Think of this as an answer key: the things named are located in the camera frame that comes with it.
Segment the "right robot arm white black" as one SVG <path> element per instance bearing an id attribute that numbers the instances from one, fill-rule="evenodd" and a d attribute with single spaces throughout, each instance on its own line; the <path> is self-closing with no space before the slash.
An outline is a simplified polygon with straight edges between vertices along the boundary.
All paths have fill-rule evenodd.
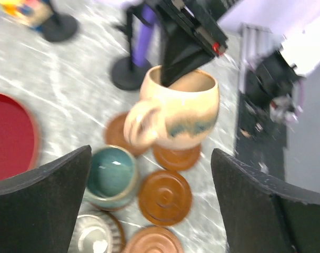
<path id="1" fill-rule="evenodd" d="M 185 74 L 222 56 L 225 30 L 264 28 L 285 41 L 248 60 L 245 95 L 267 107 L 320 62 L 320 1 L 147 1 L 163 32 L 160 82 L 172 85 Z"/>

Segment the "wooden coaster two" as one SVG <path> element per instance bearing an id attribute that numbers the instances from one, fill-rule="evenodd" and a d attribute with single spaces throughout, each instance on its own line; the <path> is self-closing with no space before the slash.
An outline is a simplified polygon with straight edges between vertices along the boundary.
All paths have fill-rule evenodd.
<path id="1" fill-rule="evenodd" d="M 138 231 L 126 244 L 125 253 L 184 253 L 179 239 L 168 229 L 151 226 Z"/>

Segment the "wooden coaster six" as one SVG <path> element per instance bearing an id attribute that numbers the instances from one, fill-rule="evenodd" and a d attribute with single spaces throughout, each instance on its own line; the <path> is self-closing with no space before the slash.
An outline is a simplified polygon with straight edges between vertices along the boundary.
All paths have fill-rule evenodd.
<path id="1" fill-rule="evenodd" d="M 143 216 L 151 223 L 173 226 L 183 221 L 191 209 L 191 188 L 179 173 L 157 170 L 143 181 L 138 204 Z"/>

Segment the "wooden coaster four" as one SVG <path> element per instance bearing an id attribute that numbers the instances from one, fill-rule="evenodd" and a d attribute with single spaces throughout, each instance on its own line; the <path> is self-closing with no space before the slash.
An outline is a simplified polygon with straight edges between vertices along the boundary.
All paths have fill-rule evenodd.
<path id="1" fill-rule="evenodd" d="M 138 157 L 147 152 L 148 148 L 136 148 L 125 141 L 123 128 L 127 114 L 127 112 L 120 113 L 111 119 L 104 131 L 104 140 L 106 144 L 124 148 L 133 156 Z"/>

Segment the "wooden coaster one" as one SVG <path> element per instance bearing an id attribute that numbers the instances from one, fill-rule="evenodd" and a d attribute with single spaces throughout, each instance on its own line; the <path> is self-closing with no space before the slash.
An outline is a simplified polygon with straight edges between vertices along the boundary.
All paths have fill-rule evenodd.
<path id="1" fill-rule="evenodd" d="M 123 252 L 126 246 L 126 237 L 124 229 L 118 219 L 109 212 L 105 212 L 105 214 L 110 218 L 111 222 L 113 222 L 112 233 L 113 233 L 113 251 L 112 252 Z"/>

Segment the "wooden coaster five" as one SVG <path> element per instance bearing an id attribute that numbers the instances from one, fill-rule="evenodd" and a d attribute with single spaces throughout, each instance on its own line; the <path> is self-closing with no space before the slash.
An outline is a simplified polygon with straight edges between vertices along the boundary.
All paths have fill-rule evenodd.
<path id="1" fill-rule="evenodd" d="M 153 155 L 157 163 L 169 171 L 185 171 L 190 169 L 199 160 L 202 145 L 191 149 L 173 150 L 159 145 L 153 146 Z"/>

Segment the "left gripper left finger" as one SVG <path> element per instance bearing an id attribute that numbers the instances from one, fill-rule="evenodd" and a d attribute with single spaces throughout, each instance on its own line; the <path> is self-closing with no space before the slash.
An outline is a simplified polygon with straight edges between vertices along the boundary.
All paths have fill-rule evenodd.
<path id="1" fill-rule="evenodd" d="M 68 251 L 91 157 L 85 145 L 0 181 L 0 253 Z"/>

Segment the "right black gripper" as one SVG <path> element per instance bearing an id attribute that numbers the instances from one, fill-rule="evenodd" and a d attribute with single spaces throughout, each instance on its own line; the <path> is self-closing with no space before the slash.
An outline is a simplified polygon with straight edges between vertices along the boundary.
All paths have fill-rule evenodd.
<path id="1" fill-rule="evenodd" d="M 171 86 L 227 50 L 217 21 L 228 1 L 147 1 L 162 27 L 161 85 Z"/>

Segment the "beige ceramic mug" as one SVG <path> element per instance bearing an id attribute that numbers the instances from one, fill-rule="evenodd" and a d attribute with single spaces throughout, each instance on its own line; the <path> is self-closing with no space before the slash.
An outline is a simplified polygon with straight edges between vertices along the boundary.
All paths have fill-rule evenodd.
<path id="1" fill-rule="evenodd" d="M 152 144 L 174 150 L 199 145 L 213 130 L 219 112 L 217 81 L 193 70 L 170 87 L 160 84 L 161 66 L 146 73 L 139 101 L 129 111 L 123 133 L 135 147 Z"/>

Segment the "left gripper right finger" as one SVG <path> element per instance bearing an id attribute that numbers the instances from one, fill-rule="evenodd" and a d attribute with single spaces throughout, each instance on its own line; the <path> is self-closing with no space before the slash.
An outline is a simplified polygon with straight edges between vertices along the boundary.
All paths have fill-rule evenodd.
<path id="1" fill-rule="evenodd" d="M 320 193 L 214 149 L 211 170 L 230 252 L 320 253 Z"/>

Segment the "grey striped mug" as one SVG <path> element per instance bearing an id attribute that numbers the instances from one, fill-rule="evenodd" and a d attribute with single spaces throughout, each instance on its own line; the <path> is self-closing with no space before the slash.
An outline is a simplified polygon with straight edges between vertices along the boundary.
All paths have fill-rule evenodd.
<path id="1" fill-rule="evenodd" d="M 112 253 L 113 222 L 103 211 L 90 210 L 77 216 L 69 253 Z"/>

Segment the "teal glazed mug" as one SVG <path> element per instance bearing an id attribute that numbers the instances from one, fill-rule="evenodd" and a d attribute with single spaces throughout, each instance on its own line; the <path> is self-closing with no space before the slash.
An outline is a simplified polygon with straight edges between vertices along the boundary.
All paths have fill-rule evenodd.
<path id="1" fill-rule="evenodd" d="M 140 183 L 134 156 L 121 147 L 107 145 L 92 155 L 84 199 L 98 209 L 117 210 L 133 200 Z"/>

